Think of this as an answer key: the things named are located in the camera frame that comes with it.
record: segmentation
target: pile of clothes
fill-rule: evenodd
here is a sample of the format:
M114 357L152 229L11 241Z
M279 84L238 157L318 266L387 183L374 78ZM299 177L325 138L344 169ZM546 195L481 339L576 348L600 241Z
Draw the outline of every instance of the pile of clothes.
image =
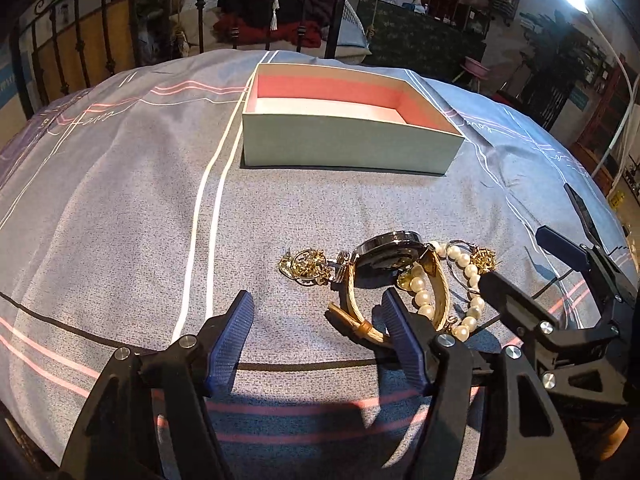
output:
M304 0L278 0L278 3L278 28L270 31L271 41L286 40L297 45ZM307 1L302 46L321 46L329 29L333 6L334 0ZM256 44L266 40L273 15L269 0L218 0L218 7L222 14L213 29L220 41L231 43L234 27L239 31L238 44Z

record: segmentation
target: black metal railing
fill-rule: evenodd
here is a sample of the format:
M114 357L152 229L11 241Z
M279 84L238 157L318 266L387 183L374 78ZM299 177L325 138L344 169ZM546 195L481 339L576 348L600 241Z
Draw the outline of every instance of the black metal railing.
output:
M58 24L56 22L56 13L59 6L63 5L66 0L51 0L47 5L45 5L44 0L37 0L36 5L34 6L34 17L27 24L24 25L23 28L14 28L14 32L12 33L12 65L14 67L15 78L17 82L24 82L25 76L22 68L22 62L20 60L20 37L29 32L31 34L31 43L33 52L31 53L31 61L33 65L34 72L34 81L36 84L38 97L42 102L42 105L49 104L50 96L47 94L47 87L45 83L45 72L52 69L52 67L43 67L42 60L38 54L38 42L37 42L37 34L36 34L36 24L40 19L48 17L51 23L51 41L54 51L55 65L56 71L58 73L58 78L60 80L60 91L64 95L68 95L70 92L70 86L65 78L65 72L63 68L63 61L60 53L60 46L58 44L59 31ZM308 7L309 0L303 0L302 6L302 15L300 19L300 24L298 25L297 30L297 45L296 51L300 52L302 49L302 41L306 34L305 27L305 18L306 11ZM324 57L326 59L332 59L335 57L335 51L338 41L338 34L340 32L340 24L342 21L342 15L344 12L344 1L345 0L334 0L334 6L332 11L332 16L329 25L329 33L328 39L326 42L326 49ZM86 53L85 46L86 43L82 39L82 27L81 27L81 16L80 16L80 5L79 0L73 0L74 3L74 27L76 32L76 51L78 52L79 61L82 69L82 78L84 79L84 86L89 88L92 84L97 84L100 81L91 81L90 72L87 67L86 61ZM274 0L268 0L268 11L269 11L269 20L268 23L271 22L271 13L273 12L273 4ZM196 8L198 9L198 40L200 53L204 52L204 25L203 25L203 11L206 5L205 0L197 0ZM113 53L111 51L111 41L110 41L110 31L109 31L109 23L108 23L108 4L107 0L100 0L100 14L102 18L102 36L104 39L104 51L106 54L106 69L108 73L114 75L116 73L116 62L113 57ZM232 46L234 49L238 48L238 37L239 37L239 29L238 29L238 12L235 13L234 17L234 26L231 28L231 38L232 38ZM138 13L136 9L136 0L129 0L129 32L131 35L131 47L132 47L132 57L134 60L134 64L136 67L139 67L142 63L141 53L140 53L140 43L138 39ZM271 27L267 27L266 31L266 41L265 41L265 50L269 50L271 46ZM20 96L20 102L22 103L22 108L24 110L27 118L30 118L33 115L33 105L29 98L29 94L27 92L26 84L18 85L18 94Z

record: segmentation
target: cardboard box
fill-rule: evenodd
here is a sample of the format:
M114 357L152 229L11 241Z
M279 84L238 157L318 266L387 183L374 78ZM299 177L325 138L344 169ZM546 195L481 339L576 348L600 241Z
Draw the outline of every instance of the cardboard box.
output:
M244 163L444 174L464 137L404 80L262 64L242 112Z

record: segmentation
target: watch face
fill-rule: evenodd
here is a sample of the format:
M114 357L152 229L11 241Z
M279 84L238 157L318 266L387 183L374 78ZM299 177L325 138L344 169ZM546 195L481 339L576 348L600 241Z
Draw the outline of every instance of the watch face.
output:
M356 269L403 269L417 261L424 250L425 245L417 233L392 231L367 240L356 248Z

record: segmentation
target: metal screw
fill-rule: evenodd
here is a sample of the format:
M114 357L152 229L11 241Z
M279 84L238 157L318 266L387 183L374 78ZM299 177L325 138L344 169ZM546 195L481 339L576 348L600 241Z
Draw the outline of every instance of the metal screw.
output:
M548 321L543 321L540 323L540 330L542 330L543 334L551 334L554 331L554 326Z
M124 359L126 359L130 355L131 355L131 350L129 350L126 346L121 346L113 353L113 356L118 361L124 361Z
M507 348L504 349L504 353L507 354L511 359L519 359L522 355L522 351L517 346L513 345L507 346Z
M194 335L183 335L180 338L180 341L178 341L178 344L182 348L191 348L191 347L195 346L197 342L198 342L198 340L196 339L196 336L194 336Z
M556 376L551 372L547 372L542 376L542 385L545 387L545 390L550 390L551 388L556 386Z
M441 346L444 346L444 348L449 348L450 346L453 346L456 344L456 340L453 339L452 335L449 334L440 334L438 336L438 343Z

